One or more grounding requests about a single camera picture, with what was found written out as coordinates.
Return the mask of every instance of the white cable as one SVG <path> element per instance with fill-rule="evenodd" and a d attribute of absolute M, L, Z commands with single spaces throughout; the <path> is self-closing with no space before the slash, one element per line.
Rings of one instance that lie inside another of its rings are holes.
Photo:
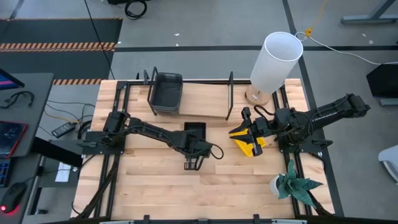
<path fill-rule="evenodd" d="M 307 36 L 305 35 L 305 33 L 303 33 L 303 32 L 297 32 L 297 33 L 295 34 L 296 37 L 297 37 L 297 34 L 303 34 L 303 35 L 305 36 L 304 39 L 302 39 L 302 40 L 299 39 L 300 41 L 304 41 L 304 40 L 307 39 Z M 387 64 L 395 64 L 395 63 L 398 63 L 398 62 L 387 62 L 387 63 L 376 63 L 376 62 L 371 62 L 371 61 L 369 61 L 368 59 L 362 58 L 361 56 L 358 56 L 358 55 L 356 55 L 356 54 L 352 54 L 352 53 L 349 53 L 349 52 L 341 52 L 341 51 L 339 51 L 339 50 L 333 49 L 333 48 L 331 48 L 331 47 L 329 47 L 329 46 L 327 46 L 327 45 L 325 45 L 325 44 L 323 44 L 323 43 L 321 43 L 321 42 L 315 40 L 315 39 L 312 38 L 312 37 L 309 37 L 309 38 L 310 38 L 312 41 L 314 41 L 315 43 L 317 43 L 317 44 L 319 44 L 319 45 L 322 45 L 322 46 L 324 46 L 324 47 L 326 47 L 326 48 L 328 48 L 328 49 L 330 49 L 330 50 L 332 50 L 332 51 L 334 51 L 334 52 L 337 52 L 337 53 L 340 53 L 340 54 L 352 55 L 352 56 L 354 56 L 354 57 L 357 57 L 357 58 L 360 58 L 360 59 L 364 60 L 364 61 L 367 62 L 367 63 L 371 63 L 372 65 L 382 65 L 382 64 L 387 65 Z"/>

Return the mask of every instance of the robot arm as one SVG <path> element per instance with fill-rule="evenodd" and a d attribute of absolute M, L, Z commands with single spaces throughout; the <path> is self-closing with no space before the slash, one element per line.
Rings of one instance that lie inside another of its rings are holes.
<path fill-rule="evenodd" d="M 242 124 L 229 133 L 236 133 L 248 129 L 248 133 L 239 136 L 230 136 L 231 139 L 244 141 L 246 144 L 253 144 L 253 156 L 262 153 L 257 146 L 258 137 L 268 137 L 278 134 L 286 144 L 297 147 L 318 129 L 325 127 L 341 118 L 360 118 L 366 115 L 370 106 L 366 105 L 361 97 L 354 94 L 346 95 L 330 104 L 321 106 L 307 112 L 295 111 L 294 108 L 278 109 L 273 115 L 274 119 L 268 121 L 266 117 L 257 111 L 261 117 L 254 122 L 250 119 L 250 109 L 243 108 Z"/>
<path fill-rule="evenodd" d="M 168 147 L 185 156 L 187 160 L 184 166 L 185 170 L 199 170 L 204 158 L 209 158 L 210 154 L 212 154 L 211 148 L 216 146 L 198 138 L 189 131 L 169 131 L 143 122 L 138 118 L 132 118 L 129 114 L 119 111 L 109 113 L 104 132 L 106 134 L 101 138 L 101 144 L 109 147 L 115 147 L 120 144 L 122 138 L 125 138 L 128 134 L 140 134 L 162 141 Z"/>

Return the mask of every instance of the computer mouse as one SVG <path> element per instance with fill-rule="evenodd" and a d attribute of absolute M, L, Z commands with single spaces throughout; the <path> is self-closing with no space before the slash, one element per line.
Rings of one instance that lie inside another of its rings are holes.
<path fill-rule="evenodd" d="M 22 196 L 24 196 L 26 187 L 26 184 L 23 182 L 12 184 L 1 200 L 0 210 L 4 213 L 14 211 L 21 201 Z"/>

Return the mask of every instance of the yellow object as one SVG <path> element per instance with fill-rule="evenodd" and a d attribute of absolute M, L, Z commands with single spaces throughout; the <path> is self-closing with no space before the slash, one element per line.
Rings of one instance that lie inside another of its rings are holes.
<path fill-rule="evenodd" d="M 327 3 L 327 2 L 328 2 L 328 0 L 324 0 L 323 5 L 322 5 L 322 7 L 321 7 L 321 10 L 320 10 L 319 13 L 318 13 L 317 19 L 315 20 L 315 22 L 313 23 L 313 25 L 312 25 L 310 28 L 308 28 L 308 29 L 305 30 L 305 35 L 306 35 L 307 37 L 310 37 L 310 36 L 311 36 L 312 30 L 315 29 L 315 26 L 318 24 L 319 20 L 320 20 L 321 17 L 323 16 L 323 12 L 325 11 L 325 6 L 326 6 L 326 3 Z"/>
<path fill-rule="evenodd" d="M 247 133 L 248 133 L 248 129 L 246 128 L 246 129 L 243 130 L 243 131 L 236 132 L 236 133 L 231 133 L 231 134 L 229 134 L 229 135 L 230 135 L 230 136 L 240 136 L 240 135 L 244 135 L 244 134 L 247 134 Z M 248 156 L 248 157 L 253 156 L 253 152 L 252 152 L 253 143 L 246 144 L 245 142 L 242 142 L 242 141 L 239 141 L 239 140 L 236 140 L 236 139 L 233 139 L 233 141 L 235 142 L 235 144 L 238 145 L 239 149 L 243 152 L 243 154 L 244 154 L 245 156 Z M 266 146 L 266 141 L 264 140 L 263 137 L 258 137 L 258 138 L 257 138 L 257 143 L 258 143 L 261 147 Z"/>

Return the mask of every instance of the wooden tabletop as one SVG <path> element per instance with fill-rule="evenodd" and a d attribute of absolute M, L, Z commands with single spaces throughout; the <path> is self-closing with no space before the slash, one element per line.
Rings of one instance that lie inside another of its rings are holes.
<path fill-rule="evenodd" d="M 300 80 L 287 79 L 285 85 L 290 107 L 307 111 Z M 228 137 L 228 131 L 242 122 L 242 108 L 252 109 L 244 99 L 246 88 L 247 85 L 234 86 L 234 108 L 225 121 L 203 116 L 154 116 L 146 101 L 148 86 L 132 86 L 128 106 L 131 116 L 169 130 L 182 130 L 184 122 L 205 122 L 206 140 L 221 146 L 225 156 L 222 160 L 205 159 L 199 171 L 185 171 L 184 156 L 166 144 L 128 135 L 119 165 L 112 220 L 142 220 L 144 215 L 150 215 L 152 220 L 237 219 L 252 218 L 255 213 L 261 218 L 293 218 L 291 199 L 278 200 L 269 188 L 273 177 L 286 173 L 283 155 L 273 141 L 275 136 L 266 138 L 267 146 L 258 157 L 244 156 Z M 101 82 L 92 130 L 102 130 L 112 110 L 115 91 L 116 81 Z M 274 111 L 272 100 L 265 107 Z M 256 117 L 257 113 L 252 110 L 252 118 Z M 324 183 L 312 193 L 333 213 L 322 162 L 306 153 L 301 153 L 301 160 L 305 178 Z M 74 202 L 78 211 L 84 209 L 98 188 L 102 161 L 103 156 L 96 156 L 81 171 Z M 106 208 L 107 192 L 104 198 L 101 214 Z M 300 212 L 304 214 L 302 204 Z"/>

